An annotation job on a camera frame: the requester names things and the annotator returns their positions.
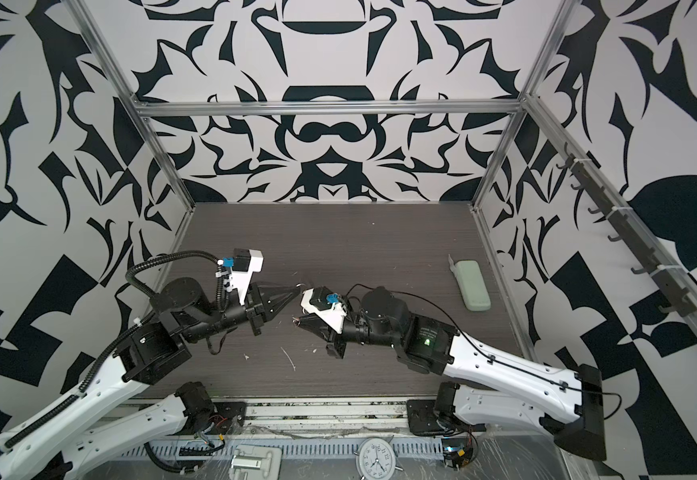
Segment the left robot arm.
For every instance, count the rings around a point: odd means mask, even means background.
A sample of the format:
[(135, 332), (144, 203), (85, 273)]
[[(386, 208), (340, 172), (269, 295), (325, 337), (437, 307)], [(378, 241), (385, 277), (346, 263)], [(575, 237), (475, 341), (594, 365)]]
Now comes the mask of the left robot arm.
[[(216, 268), (216, 296), (210, 299), (198, 281), (183, 277), (160, 291), (138, 274), (190, 258)], [(126, 272), (128, 284), (146, 294), (150, 311), (134, 320), (96, 360), (77, 386), (24, 423), (0, 433), (0, 479), (76, 479), (100, 464), (152, 440), (174, 434), (201, 434), (212, 427), (216, 405), (200, 382), (104, 426), (98, 422), (114, 408), (156, 385), (192, 357), (200, 341), (218, 354), (240, 326), (262, 332), (302, 286), (282, 286), (252, 279), (262, 271), (264, 255), (238, 249), (230, 258), (206, 251), (162, 254)]]

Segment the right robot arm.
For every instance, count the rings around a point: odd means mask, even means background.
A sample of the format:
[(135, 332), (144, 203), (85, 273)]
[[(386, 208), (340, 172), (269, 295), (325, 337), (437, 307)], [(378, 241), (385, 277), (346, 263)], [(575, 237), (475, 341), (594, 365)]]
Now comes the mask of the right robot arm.
[(390, 347), (410, 370), (446, 378), (436, 412), (458, 428), (488, 423), (526, 424), (556, 446), (593, 461), (607, 458), (602, 373), (538, 364), (466, 334), (455, 322), (412, 312), (394, 292), (377, 287), (354, 308), (326, 287), (304, 292), (298, 328), (324, 340), (344, 358), (350, 343)]

